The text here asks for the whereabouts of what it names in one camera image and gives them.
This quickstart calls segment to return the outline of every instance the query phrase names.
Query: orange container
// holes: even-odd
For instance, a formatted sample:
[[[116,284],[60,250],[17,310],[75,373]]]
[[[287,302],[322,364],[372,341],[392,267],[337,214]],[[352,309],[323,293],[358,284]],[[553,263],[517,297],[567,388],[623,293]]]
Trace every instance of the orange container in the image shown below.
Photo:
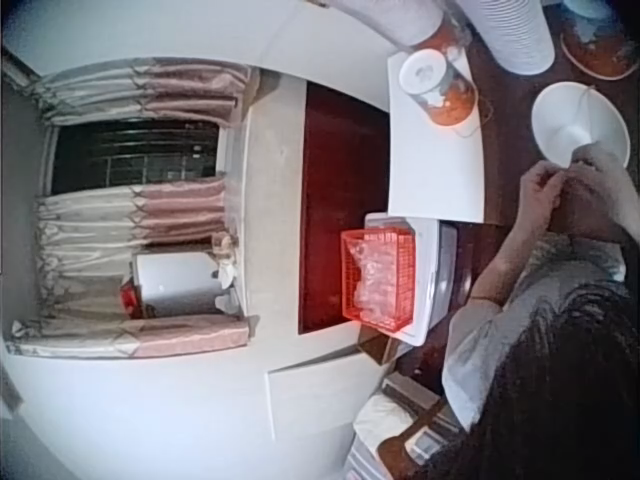
[[[351,250],[363,241],[392,245],[395,252],[395,272],[390,273],[396,279],[393,314],[375,322],[363,316],[364,310],[355,302],[356,288],[362,275]],[[369,228],[342,232],[342,315],[349,320],[391,333],[411,324],[415,291],[415,252],[415,238],[411,230],[406,228]]]

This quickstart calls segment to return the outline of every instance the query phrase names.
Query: black hair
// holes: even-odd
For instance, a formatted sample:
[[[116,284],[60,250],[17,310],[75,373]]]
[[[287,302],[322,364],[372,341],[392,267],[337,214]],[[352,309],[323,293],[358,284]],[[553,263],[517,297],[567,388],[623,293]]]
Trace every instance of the black hair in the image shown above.
[[[613,285],[540,304],[478,422],[414,478],[640,478],[637,320]]]

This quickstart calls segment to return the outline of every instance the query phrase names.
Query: white curtain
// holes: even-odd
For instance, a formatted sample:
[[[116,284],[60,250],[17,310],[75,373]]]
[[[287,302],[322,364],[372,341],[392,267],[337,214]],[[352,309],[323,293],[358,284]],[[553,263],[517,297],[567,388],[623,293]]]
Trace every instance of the white curtain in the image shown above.
[[[137,249],[227,236],[223,178],[56,195],[37,215],[41,318],[15,322],[13,353],[161,356],[248,341],[248,324],[234,317],[130,320],[120,301]]]
[[[55,125],[166,118],[237,125],[253,100],[259,70],[185,58],[96,63],[31,86],[43,118]]]

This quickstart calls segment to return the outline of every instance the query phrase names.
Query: white bowl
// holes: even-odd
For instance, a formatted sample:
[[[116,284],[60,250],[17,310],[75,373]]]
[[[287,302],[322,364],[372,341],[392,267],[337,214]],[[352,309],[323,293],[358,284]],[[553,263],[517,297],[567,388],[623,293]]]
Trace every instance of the white bowl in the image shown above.
[[[629,163],[627,125],[616,107],[594,88],[575,82],[549,85],[533,104],[531,124],[542,154],[562,167],[571,164],[576,148],[596,141],[625,167]]]

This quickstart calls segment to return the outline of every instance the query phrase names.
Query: window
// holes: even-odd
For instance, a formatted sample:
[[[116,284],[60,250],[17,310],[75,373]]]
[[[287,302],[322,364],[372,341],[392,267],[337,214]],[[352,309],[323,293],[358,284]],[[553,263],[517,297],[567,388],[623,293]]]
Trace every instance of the window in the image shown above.
[[[219,127],[143,120],[61,127],[51,194],[216,174]]]

